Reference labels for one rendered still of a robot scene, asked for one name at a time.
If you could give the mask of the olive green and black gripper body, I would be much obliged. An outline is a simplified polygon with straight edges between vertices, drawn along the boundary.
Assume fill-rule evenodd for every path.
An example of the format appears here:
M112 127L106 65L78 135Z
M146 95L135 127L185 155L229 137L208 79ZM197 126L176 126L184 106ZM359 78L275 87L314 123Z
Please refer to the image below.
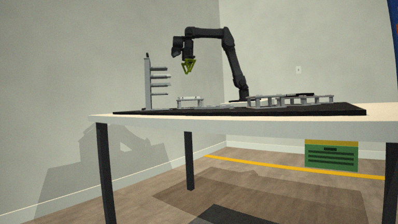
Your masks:
M190 55L184 55L182 61L184 61L184 59L194 59L194 58L195 56L193 55L193 48L190 48Z

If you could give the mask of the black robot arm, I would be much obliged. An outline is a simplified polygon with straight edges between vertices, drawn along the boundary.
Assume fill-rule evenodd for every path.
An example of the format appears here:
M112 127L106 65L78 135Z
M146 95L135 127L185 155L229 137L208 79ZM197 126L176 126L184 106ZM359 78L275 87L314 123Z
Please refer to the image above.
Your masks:
M245 76L240 69L239 62L235 52L234 38L228 27L223 29L202 29L199 27L189 26L185 28L185 36L174 36L172 57L179 56L182 51L182 58L184 55L190 55L190 48L193 48L193 40L195 38L217 38L222 39L221 45L225 51L233 75L234 86L239 88L239 100L232 100L230 102L246 102L246 97L249 97L249 87L246 84ZM184 47L183 47L184 42Z

